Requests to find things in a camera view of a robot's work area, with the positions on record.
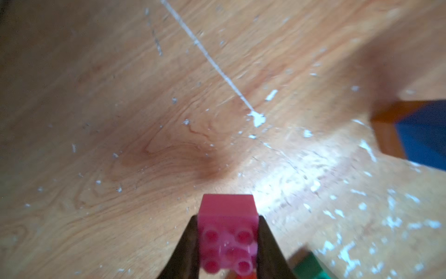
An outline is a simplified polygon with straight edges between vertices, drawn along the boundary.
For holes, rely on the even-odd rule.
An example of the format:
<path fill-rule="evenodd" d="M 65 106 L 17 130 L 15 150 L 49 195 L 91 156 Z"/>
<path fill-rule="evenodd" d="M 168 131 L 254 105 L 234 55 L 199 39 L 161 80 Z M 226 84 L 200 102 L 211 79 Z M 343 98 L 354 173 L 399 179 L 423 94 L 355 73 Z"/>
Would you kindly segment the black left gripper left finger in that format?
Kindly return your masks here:
<path fill-rule="evenodd" d="M 190 218 L 170 259 L 157 279 L 198 279 L 200 270 L 197 216 Z"/>

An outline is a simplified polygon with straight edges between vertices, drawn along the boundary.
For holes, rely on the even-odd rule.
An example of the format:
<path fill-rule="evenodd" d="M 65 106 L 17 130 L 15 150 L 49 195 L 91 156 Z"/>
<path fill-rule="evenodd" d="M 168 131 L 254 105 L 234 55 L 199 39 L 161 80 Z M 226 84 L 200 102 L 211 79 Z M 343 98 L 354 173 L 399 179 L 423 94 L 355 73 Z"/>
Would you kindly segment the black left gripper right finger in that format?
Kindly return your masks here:
<path fill-rule="evenodd" d="M 296 278 L 263 216 L 259 216 L 257 278 Z"/>

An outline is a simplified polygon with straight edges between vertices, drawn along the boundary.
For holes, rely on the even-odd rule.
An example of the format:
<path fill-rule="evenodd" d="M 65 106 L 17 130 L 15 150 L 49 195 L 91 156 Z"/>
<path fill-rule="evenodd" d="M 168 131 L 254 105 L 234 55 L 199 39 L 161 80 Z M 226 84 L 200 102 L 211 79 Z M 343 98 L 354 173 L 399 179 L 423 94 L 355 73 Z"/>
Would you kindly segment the blue square lego brick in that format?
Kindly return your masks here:
<path fill-rule="evenodd" d="M 446 169 L 446 102 L 428 102 L 396 124 L 408 161 Z"/>

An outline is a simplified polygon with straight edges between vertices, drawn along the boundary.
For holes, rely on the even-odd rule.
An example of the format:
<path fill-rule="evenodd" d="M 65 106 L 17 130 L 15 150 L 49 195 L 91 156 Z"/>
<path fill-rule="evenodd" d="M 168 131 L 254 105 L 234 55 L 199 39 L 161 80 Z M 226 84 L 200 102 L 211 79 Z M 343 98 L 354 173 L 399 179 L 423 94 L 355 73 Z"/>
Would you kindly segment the orange square lego brick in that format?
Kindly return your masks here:
<path fill-rule="evenodd" d="M 429 103 L 430 101 L 398 101 L 372 116 L 371 126 L 381 153 L 408 159 L 397 131 L 397 124 Z"/>

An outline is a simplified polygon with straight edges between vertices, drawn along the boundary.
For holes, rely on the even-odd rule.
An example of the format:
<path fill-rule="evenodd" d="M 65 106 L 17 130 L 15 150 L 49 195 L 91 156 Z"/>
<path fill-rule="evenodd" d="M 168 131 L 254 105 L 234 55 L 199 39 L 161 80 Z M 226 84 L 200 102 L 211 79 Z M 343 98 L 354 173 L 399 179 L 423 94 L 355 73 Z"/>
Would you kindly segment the pink square lego brick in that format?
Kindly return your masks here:
<path fill-rule="evenodd" d="M 204 194 L 197 214 L 199 259 L 209 274 L 256 269 L 259 214 L 253 195 Z"/>

